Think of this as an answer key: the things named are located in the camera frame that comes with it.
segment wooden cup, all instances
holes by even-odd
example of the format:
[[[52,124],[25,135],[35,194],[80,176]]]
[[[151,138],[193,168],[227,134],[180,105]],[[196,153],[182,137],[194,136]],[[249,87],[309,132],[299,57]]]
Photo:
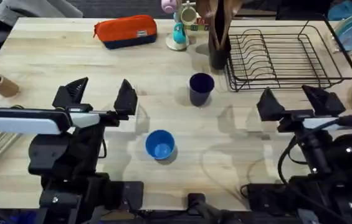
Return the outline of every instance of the wooden cup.
[[[3,97],[11,97],[19,92],[19,86],[13,81],[0,75],[0,95]]]

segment dark blue cup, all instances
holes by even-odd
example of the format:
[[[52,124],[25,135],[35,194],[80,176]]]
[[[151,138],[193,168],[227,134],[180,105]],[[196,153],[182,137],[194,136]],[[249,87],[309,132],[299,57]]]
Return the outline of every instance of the dark blue cup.
[[[206,73],[197,73],[189,79],[189,99],[194,106],[202,106],[214,89],[213,78]]]
[[[166,159],[173,152],[174,138],[165,130],[156,130],[146,139],[145,148],[155,159]]]

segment white label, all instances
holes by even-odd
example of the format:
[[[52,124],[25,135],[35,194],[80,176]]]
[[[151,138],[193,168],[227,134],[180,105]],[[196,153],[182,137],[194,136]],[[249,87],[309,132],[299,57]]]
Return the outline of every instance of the white label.
[[[148,35],[146,30],[137,31],[137,37],[146,37]]]

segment pencil case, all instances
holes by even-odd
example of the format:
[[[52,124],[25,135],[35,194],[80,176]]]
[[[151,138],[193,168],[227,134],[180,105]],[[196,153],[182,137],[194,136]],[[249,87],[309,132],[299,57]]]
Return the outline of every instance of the pencil case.
[[[137,15],[99,22],[95,35],[108,49],[117,49],[155,42],[157,28],[151,16]]]

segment dish rack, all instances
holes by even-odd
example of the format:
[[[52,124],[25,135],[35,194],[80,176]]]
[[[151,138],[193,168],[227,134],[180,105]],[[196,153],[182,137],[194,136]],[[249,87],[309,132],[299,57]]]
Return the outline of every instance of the dish rack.
[[[225,72],[232,91],[329,88],[352,79],[350,56],[326,19],[263,23],[230,28]]]

